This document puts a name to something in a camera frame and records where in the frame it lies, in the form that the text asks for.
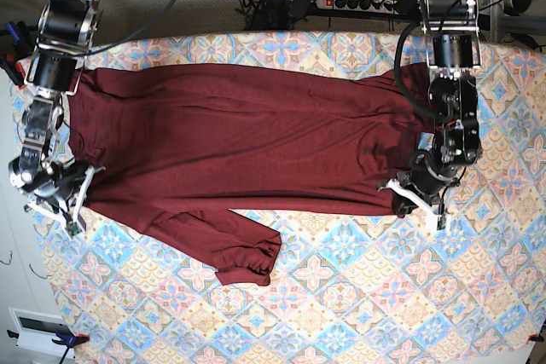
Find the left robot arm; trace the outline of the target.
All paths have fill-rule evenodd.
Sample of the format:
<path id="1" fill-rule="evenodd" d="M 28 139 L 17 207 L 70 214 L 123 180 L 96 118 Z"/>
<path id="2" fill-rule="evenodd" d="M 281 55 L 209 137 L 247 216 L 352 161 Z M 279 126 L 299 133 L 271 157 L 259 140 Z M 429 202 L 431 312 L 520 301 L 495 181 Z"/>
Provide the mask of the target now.
<path id="1" fill-rule="evenodd" d="M 398 38 L 394 78 L 412 107 L 433 120 L 433 142 L 409 158 L 409 169 L 381 184 L 394 193 L 393 211 L 405 217 L 419 209 L 436 233 L 450 227 L 447 191 L 460 185 L 465 171 L 482 154 L 477 120 L 478 91 L 472 71 L 481 65 L 479 0 L 417 0 L 420 22 L 407 25 Z M 410 92 L 402 76 L 402 52 L 409 34 L 421 27 L 427 39 L 426 63 L 433 78 L 427 104 Z"/>

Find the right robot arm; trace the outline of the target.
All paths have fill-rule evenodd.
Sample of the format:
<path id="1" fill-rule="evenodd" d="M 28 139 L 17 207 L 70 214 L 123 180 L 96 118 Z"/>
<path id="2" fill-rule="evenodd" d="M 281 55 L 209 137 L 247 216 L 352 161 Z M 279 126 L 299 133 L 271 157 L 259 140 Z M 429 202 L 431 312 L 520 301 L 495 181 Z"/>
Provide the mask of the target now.
<path id="1" fill-rule="evenodd" d="M 25 78 L 34 97 L 24 111 L 20 155 L 9 163 L 9 181 L 26 197 L 26 208 L 58 222 L 68 238 L 85 231 L 80 215 L 99 171 L 84 161 L 55 158 L 65 118 L 63 99 L 78 91 L 91 51 L 100 0 L 46 0 Z"/>

